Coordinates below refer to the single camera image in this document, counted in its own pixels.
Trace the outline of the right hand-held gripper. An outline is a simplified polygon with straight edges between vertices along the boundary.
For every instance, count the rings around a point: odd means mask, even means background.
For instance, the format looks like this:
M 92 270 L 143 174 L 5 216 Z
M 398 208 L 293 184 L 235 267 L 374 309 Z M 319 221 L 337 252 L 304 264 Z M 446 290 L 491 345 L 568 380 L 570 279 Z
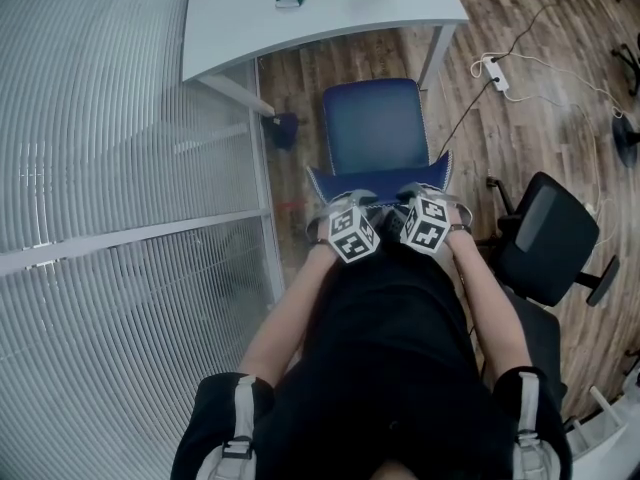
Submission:
M 473 213 L 457 196 L 412 182 L 396 198 L 409 206 L 400 242 L 421 254 L 435 255 L 450 231 L 470 231 Z

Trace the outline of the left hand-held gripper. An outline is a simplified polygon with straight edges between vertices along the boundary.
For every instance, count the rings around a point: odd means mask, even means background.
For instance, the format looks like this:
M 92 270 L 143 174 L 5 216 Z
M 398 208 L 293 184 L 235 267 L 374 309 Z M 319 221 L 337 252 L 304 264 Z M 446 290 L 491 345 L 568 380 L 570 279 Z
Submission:
M 378 196 L 366 189 L 341 195 L 320 209 L 306 227 L 312 243 L 329 245 L 337 256 L 350 264 L 373 254 L 380 238 L 367 217 L 367 208 Z

